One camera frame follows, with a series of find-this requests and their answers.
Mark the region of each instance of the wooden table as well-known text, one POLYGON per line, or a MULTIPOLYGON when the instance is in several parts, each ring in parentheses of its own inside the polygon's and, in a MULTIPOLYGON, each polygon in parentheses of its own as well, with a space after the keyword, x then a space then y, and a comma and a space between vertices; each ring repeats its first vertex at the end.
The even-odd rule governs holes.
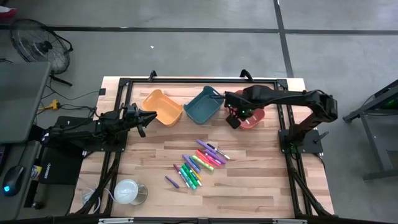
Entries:
MULTIPOLYGON (((98 112, 114 108, 120 77, 104 77, 102 88, 106 94, 98 99, 98 112)), ((305 89, 301 78, 287 79, 289 90, 305 89)), ((179 104, 187 104, 197 96, 206 84, 202 83, 135 83, 131 103, 142 102, 155 89, 161 89, 179 104)), ((211 83, 214 89, 241 90, 250 84, 211 83)), ((296 123, 309 114, 308 108, 293 106, 296 123)), ((277 131, 280 129, 276 105, 265 108, 265 118, 253 129, 233 130, 224 120, 227 112, 223 107, 205 125, 196 125, 185 112, 173 127, 165 127, 157 120, 144 130, 146 138, 140 138, 137 129, 129 132, 126 151, 122 154, 118 181, 132 179, 148 188, 147 200, 139 206, 113 204, 113 217, 230 217, 230 218, 277 218, 293 217, 292 199, 284 156, 279 152, 277 131), (173 168, 183 164, 182 154, 194 155, 201 147, 195 140, 218 146, 231 160, 225 168, 213 173, 202 169, 202 187, 197 190, 184 187, 173 168), (166 181, 171 177, 181 186, 175 189, 166 181)), ((95 188, 100 179, 103 152, 95 152, 83 161, 71 212, 81 208, 81 190, 95 188)), ((319 202, 333 213, 325 171, 319 158, 303 154, 307 184, 319 202)), ((300 208, 304 211, 302 191, 298 188, 300 208)), ((108 193, 104 192, 102 201, 108 193)))

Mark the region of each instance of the plastic bowl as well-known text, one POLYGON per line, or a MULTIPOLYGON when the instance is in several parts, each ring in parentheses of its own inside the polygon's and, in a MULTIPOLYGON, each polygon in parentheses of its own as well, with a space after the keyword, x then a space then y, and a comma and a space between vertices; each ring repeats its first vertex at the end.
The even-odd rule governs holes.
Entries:
MULTIPOLYGON (((236 94, 242 95, 243 90, 238 90, 235 92, 236 94)), ((256 124, 258 124, 264 117, 265 117, 266 113, 264 112, 263 109, 255 109, 253 112, 253 116, 251 116, 250 118, 242 121, 239 119, 239 121, 241 122, 241 125, 239 126, 241 129, 251 129, 253 128, 256 124)))
POLYGON ((146 111, 156 111, 156 119, 167 127, 175 125, 182 115, 182 105, 172 101, 168 96, 164 95, 161 90, 154 90, 144 102, 142 102, 142 109, 146 111))
POLYGON ((220 94, 211 86, 205 86, 199 95, 189 102, 189 104, 183 106, 188 117, 196 124, 205 124, 223 104, 224 99, 213 99, 210 98, 211 95, 220 94))

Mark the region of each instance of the gray concrete floor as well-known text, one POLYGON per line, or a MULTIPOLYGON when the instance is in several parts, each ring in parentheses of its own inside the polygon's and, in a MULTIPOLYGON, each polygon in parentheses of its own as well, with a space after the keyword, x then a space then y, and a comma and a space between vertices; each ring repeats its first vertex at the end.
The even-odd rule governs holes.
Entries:
MULTIPOLYGON (((287 29, 398 29, 398 2, 393 0, 279 2, 287 29)), ((277 28, 272 0, 10 0, 8 6, 17 7, 19 17, 68 26, 277 28)), ((148 75, 151 70, 160 76, 235 77, 246 68, 254 77, 286 77, 278 34, 57 33, 75 48, 70 68, 62 75, 74 86, 53 84, 69 97, 97 90, 103 76, 148 75)), ((295 77, 304 78, 309 90, 333 94, 340 118, 397 78, 398 36, 288 35, 287 43, 295 77)), ((0 31, 0 49, 0 58, 23 61, 6 31, 0 31)), ((97 98, 58 99, 94 106, 97 98)), ((47 111, 38 122, 47 127, 61 114, 86 113, 47 111)), ((364 174, 377 171, 377 165, 361 122, 345 124, 339 119, 319 129, 330 132, 323 147, 335 213, 398 222, 398 178, 362 181, 364 174)), ((48 200, 40 212, 26 210, 22 217, 65 214, 73 189, 57 186, 45 191, 56 200, 48 200)))

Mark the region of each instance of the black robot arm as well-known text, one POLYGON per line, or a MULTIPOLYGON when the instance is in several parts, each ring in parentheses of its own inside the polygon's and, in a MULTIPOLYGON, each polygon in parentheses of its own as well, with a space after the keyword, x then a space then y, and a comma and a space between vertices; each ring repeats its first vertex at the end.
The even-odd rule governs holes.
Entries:
POLYGON ((49 147, 74 144, 81 148, 91 148, 91 145, 118 145, 120 134, 131 128, 137 128, 140 136, 145 137, 143 127, 156 116, 156 112, 142 111, 133 103, 123 106, 119 111, 101 113, 95 121, 86 119, 73 126, 50 127, 45 130, 41 143, 49 147))
POLYGON ((267 86, 253 85, 245 88, 242 95, 226 91, 224 97, 224 106, 229 108, 226 120, 234 129, 240 125, 239 119, 244 121, 252 116, 255 109, 270 104, 309 107, 312 114, 289 129, 289 141, 296 146, 300 146, 305 134, 320 123, 329 123, 337 119, 337 101, 321 90, 280 91, 267 86))

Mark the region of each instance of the white cable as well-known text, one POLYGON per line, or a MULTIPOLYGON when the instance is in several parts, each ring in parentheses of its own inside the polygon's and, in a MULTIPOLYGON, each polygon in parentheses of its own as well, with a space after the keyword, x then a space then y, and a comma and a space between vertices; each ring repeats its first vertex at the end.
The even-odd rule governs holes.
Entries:
POLYGON ((112 196, 112 193, 111 193, 110 190, 108 190, 108 189, 105 189, 105 190, 109 193, 109 196, 111 196, 111 198, 113 199, 113 201, 119 203, 119 202, 112 196))
MULTIPOLYGON (((111 196, 112 200, 114 200, 115 202, 118 202, 118 201, 112 196, 112 193, 111 193, 110 190, 108 190, 108 189, 105 189, 105 190, 109 193, 109 196, 111 196)), ((88 198, 90 198, 91 195, 92 195, 93 193, 94 193, 94 190, 93 190, 93 189, 88 188, 88 187, 84 188, 84 189, 80 192, 80 202, 81 202, 81 204, 84 205, 84 204, 88 201, 88 199, 85 200, 85 201, 83 201, 83 198, 85 198, 86 196, 89 196, 88 198), (83 195, 83 192, 84 192, 86 189, 87 189, 87 190, 90 190, 91 192, 83 195)), ((98 209, 100 209, 100 206, 101 206, 101 199, 100 199, 100 197, 98 197, 98 205, 97 205, 97 207, 94 209, 94 213, 95 213, 98 209)))
MULTIPOLYGON (((85 198, 86 196, 89 196, 88 198, 90 198, 91 195, 92 195, 93 193, 94 193, 94 190, 93 190, 93 189, 90 189, 90 188, 88 188, 88 187, 86 187, 85 189, 83 189, 83 190, 80 192, 80 202, 81 202, 81 204, 84 205, 84 204, 88 201, 88 199, 85 200, 85 201, 83 201, 83 198, 85 198), (83 195, 83 192, 84 192, 86 189, 90 190, 91 192, 83 195)), ((94 209, 94 213, 95 213, 98 209, 100 209, 100 206, 101 206, 101 199, 100 199, 100 197, 98 197, 98 205, 97 205, 97 207, 94 209)))

